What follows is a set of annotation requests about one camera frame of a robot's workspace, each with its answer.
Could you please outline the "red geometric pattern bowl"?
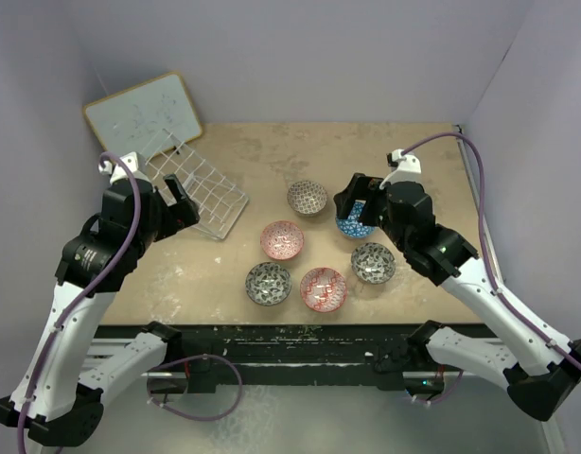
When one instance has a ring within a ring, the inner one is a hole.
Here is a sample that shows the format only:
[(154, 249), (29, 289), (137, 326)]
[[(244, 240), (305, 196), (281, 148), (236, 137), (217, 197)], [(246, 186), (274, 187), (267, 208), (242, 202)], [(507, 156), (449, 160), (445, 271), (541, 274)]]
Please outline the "red geometric pattern bowl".
[(347, 297), (344, 277), (328, 267), (308, 271), (300, 282), (300, 295), (305, 305), (319, 313), (330, 313), (339, 309)]

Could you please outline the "pink floral pattern bowl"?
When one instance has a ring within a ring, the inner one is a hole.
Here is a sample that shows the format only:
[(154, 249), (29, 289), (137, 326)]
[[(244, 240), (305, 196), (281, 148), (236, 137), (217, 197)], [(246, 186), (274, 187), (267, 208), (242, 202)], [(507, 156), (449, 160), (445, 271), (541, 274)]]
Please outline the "pink floral pattern bowl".
[(260, 235), (262, 251), (273, 260), (290, 260), (305, 244), (303, 231), (293, 222), (279, 220), (268, 224)]

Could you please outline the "brown floral pattern bowl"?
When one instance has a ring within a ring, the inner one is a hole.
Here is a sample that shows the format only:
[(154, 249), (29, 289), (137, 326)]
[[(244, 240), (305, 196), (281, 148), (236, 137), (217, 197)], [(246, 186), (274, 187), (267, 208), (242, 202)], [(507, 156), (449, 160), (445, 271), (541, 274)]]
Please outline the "brown floral pattern bowl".
[(312, 217), (322, 212), (327, 204), (325, 188), (314, 181), (293, 183), (287, 191), (287, 202), (298, 215)]

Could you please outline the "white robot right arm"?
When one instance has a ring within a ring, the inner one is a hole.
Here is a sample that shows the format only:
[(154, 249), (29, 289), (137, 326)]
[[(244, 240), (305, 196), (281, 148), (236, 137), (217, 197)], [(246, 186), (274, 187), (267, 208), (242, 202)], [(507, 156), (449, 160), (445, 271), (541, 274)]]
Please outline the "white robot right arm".
[(549, 420), (581, 381), (581, 339), (555, 331), (495, 284), (476, 249), (436, 221), (420, 183), (356, 173), (334, 197), (337, 217), (347, 218), (355, 201), (364, 204), (364, 225), (380, 228), (413, 271), (469, 307), (502, 341), (495, 346), (427, 321), (408, 339), (411, 364), (429, 370), (438, 363), (477, 375), (504, 389), (527, 415)]

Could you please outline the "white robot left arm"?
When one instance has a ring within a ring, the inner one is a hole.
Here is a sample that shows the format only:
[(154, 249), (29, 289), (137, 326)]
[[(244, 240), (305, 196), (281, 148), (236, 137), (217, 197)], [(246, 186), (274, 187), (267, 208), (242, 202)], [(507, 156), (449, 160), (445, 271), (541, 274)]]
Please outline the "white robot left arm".
[(152, 322), (97, 367), (82, 369), (105, 311), (148, 247), (200, 220), (197, 204), (177, 177), (169, 174), (164, 182), (172, 204), (146, 180), (112, 183), (100, 212), (65, 244), (34, 358), (15, 391), (0, 398), (0, 424), (16, 428), (20, 443), (78, 447), (137, 377), (155, 367), (171, 371), (181, 363), (180, 332)]

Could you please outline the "black leaf pattern bowl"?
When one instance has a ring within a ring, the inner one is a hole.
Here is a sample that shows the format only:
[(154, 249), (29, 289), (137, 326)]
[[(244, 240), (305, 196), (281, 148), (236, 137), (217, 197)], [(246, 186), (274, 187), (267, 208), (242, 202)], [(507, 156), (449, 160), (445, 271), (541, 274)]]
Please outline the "black leaf pattern bowl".
[(248, 297), (261, 306), (276, 306), (290, 295), (292, 281), (290, 273), (281, 265), (263, 262), (255, 265), (245, 279)]

